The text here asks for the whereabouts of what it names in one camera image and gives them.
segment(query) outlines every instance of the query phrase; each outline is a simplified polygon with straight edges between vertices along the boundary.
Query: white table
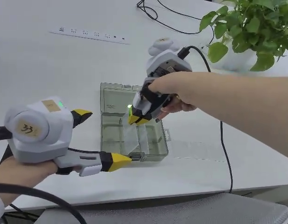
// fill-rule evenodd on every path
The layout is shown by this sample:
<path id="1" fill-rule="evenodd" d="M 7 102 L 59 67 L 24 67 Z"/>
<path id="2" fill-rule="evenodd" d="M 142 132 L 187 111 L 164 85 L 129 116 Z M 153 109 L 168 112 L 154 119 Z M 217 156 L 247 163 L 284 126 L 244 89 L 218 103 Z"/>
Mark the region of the white table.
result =
<path id="1" fill-rule="evenodd" d="M 166 0 L 163 3 L 197 17 L 220 6 L 206 1 Z M 182 44 L 208 42 L 208 28 L 196 36 L 182 35 L 151 21 L 135 8 L 133 0 L 0 0 L 0 125 L 15 104 L 29 104 L 58 95 L 68 108 L 84 108 L 93 115 L 73 133 L 71 146 L 100 148 L 99 85 L 101 82 L 141 85 L 149 59 L 148 47 L 159 37 L 176 38 Z M 199 22 L 162 8 L 160 20 L 178 29 L 198 30 Z M 55 26 L 72 26 L 130 38 L 131 45 L 50 34 Z M 189 57 L 194 71 L 206 71 L 202 59 Z M 287 74 L 288 61 L 265 74 Z M 172 114 L 164 119 L 172 142 L 160 163 L 146 163 L 113 173 L 89 177 L 52 175 L 37 188 L 73 205 L 205 194 L 226 191 L 230 177 L 219 140 L 219 121 L 201 111 Z M 234 190 L 288 184 L 288 158 L 225 125 L 225 146 L 234 176 Z M 188 150 L 188 142 L 194 146 Z M 0 142 L 0 159 L 6 147 Z M 193 152 L 208 160 L 193 159 Z M 53 206 L 39 198 L 20 196 L 22 209 Z"/>

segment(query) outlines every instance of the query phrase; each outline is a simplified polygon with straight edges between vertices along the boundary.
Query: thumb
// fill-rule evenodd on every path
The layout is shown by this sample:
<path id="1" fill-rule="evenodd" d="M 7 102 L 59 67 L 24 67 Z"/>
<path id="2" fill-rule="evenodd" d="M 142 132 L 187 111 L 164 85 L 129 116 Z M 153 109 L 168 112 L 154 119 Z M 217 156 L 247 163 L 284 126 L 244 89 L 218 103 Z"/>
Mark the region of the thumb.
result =
<path id="1" fill-rule="evenodd" d="M 159 77 L 154 80 L 148 88 L 152 92 L 160 92 L 162 94 L 177 93 L 181 73 L 182 72 L 173 72 Z"/>

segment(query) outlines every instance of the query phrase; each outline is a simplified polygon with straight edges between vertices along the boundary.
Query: power cord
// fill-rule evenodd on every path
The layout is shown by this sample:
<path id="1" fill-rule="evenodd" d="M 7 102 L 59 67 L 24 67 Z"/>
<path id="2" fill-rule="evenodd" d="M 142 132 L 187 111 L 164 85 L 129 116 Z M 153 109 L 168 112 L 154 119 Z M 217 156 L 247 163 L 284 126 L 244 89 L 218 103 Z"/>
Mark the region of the power cord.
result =
<path id="1" fill-rule="evenodd" d="M 80 224 L 86 224 L 85 219 L 71 204 L 48 192 L 34 188 L 23 187 L 20 185 L 0 183 L 0 193 L 28 195 L 48 200 L 69 211 L 79 221 Z"/>
<path id="2" fill-rule="evenodd" d="M 177 12 L 177 11 L 175 11 L 175 10 L 173 10 L 173 9 L 165 6 L 163 3 L 160 2 L 160 0 L 157 0 L 157 1 L 158 1 L 158 3 L 161 4 L 164 8 L 166 8 L 167 10 L 169 10 L 169 11 L 171 11 L 171 12 L 173 12 L 173 13 L 176 13 L 176 14 L 178 14 L 178 15 L 183 15 L 183 16 L 186 16 L 186 17 L 189 17 L 189 18 L 192 18 L 192 19 L 195 19 L 195 20 L 199 20 L 199 21 L 201 20 L 200 18 L 197 18 L 197 17 L 191 16 L 191 15 L 186 15 L 186 14 Z M 159 24 L 162 24 L 163 26 L 165 26 L 165 27 L 167 27 L 167 28 L 169 28 L 169 29 L 172 29 L 172 30 L 174 30 L 174 31 L 176 31 L 176 32 L 178 32 L 178 33 L 188 34 L 188 35 L 194 35 L 194 34 L 199 34 L 199 33 L 201 32 L 201 31 L 198 31 L 198 32 L 194 32 L 194 33 L 188 33 L 188 32 L 184 32 L 184 31 L 180 31 L 180 30 L 178 30 L 178 29 L 175 29 L 175 28 L 173 28 L 173 27 L 171 27 L 171 26 L 169 26 L 169 25 L 167 25 L 167 24 L 159 21 L 159 20 L 158 20 L 158 13 L 157 13 L 153 8 L 145 6 L 145 0 L 139 1 L 139 2 L 136 4 L 136 6 L 137 6 L 137 8 L 139 8 L 141 11 L 143 11 L 150 19 L 152 19 L 152 20 L 158 22 Z M 151 10 L 152 12 L 154 12 L 155 17 L 153 17 L 149 12 L 147 12 L 146 9 L 149 9 L 149 10 Z M 209 44 L 211 44 L 212 41 L 213 41 L 213 39 L 214 39 L 214 30 L 213 30 L 212 27 L 211 27 L 211 29 L 212 29 L 212 38 L 211 38 Z"/>
<path id="3" fill-rule="evenodd" d="M 22 220 L 27 220 L 27 221 L 31 221 L 31 222 L 36 222 L 37 219 L 33 218 L 25 218 L 25 217 L 22 217 L 22 216 L 17 216 L 17 215 L 14 215 L 14 214 L 9 214 L 9 213 L 6 213 L 4 214 L 4 217 L 12 217 L 12 218 L 18 218 L 18 219 L 22 219 Z"/>
<path id="4" fill-rule="evenodd" d="M 10 207 L 13 208 L 18 214 L 21 214 L 25 217 L 26 220 L 30 220 L 32 222 L 35 222 L 35 220 L 37 218 L 39 218 L 38 215 L 35 215 L 35 214 L 32 214 L 32 213 L 29 213 L 29 212 L 24 212 L 22 211 L 20 208 L 16 207 L 14 204 L 10 204 Z"/>
<path id="5" fill-rule="evenodd" d="M 188 46 L 188 47 L 182 48 L 178 52 L 178 57 L 181 58 L 181 59 L 184 59 L 190 53 L 190 49 L 195 49 L 200 54 L 200 56 L 204 60 L 204 63 L 206 65 L 206 67 L 207 67 L 208 72 L 211 72 L 209 64 L 208 64 L 205 56 L 200 51 L 200 49 L 195 47 L 195 46 Z M 224 150 L 224 153 L 225 153 L 225 157 L 226 157 L 226 160 L 227 160 L 227 163 L 228 163 L 228 167 L 229 167 L 230 179 L 231 179 L 231 186 L 230 186 L 229 193 L 232 193 L 232 190 L 233 190 L 233 175 L 232 175 L 232 169 L 231 169 L 228 153 L 226 151 L 225 144 L 224 144 L 224 130 L 223 130 L 223 122 L 222 121 L 220 121 L 220 141 L 221 141 L 221 144 L 222 144 L 222 147 L 223 147 L 223 150 Z"/>

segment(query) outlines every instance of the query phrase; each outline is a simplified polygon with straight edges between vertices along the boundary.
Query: power strip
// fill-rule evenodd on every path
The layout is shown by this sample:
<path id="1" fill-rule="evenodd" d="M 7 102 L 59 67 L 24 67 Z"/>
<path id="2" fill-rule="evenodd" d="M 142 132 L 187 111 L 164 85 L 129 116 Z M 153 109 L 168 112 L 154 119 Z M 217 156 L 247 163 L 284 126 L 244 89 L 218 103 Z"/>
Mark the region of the power strip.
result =
<path id="1" fill-rule="evenodd" d="M 58 27 L 56 29 L 50 30 L 49 32 L 53 34 L 76 36 L 76 37 L 88 38 L 88 39 L 93 39 L 93 40 L 130 44 L 128 39 L 125 36 L 112 35 L 109 33 L 101 33 L 98 31 L 90 31 L 87 29 Z"/>

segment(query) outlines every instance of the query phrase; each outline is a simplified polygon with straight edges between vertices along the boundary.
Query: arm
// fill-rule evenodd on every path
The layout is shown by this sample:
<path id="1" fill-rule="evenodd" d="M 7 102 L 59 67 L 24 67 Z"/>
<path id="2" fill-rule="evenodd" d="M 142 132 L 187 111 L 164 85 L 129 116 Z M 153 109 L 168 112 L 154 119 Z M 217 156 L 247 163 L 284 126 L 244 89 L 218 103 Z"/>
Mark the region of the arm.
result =
<path id="1" fill-rule="evenodd" d="M 288 157 L 288 77 L 176 72 L 155 80 L 149 88 L 161 93 L 176 93 L 183 102 Z"/>
<path id="2" fill-rule="evenodd" d="M 15 158 L 9 157 L 0 164 L 0 183 L 16 184 L 33 188 L 46 177 L 57 172 L 57 166 L 52 161 L 37 164 L 21 164 Z M 1 194 L 5 207 L 19 195 Z"/>

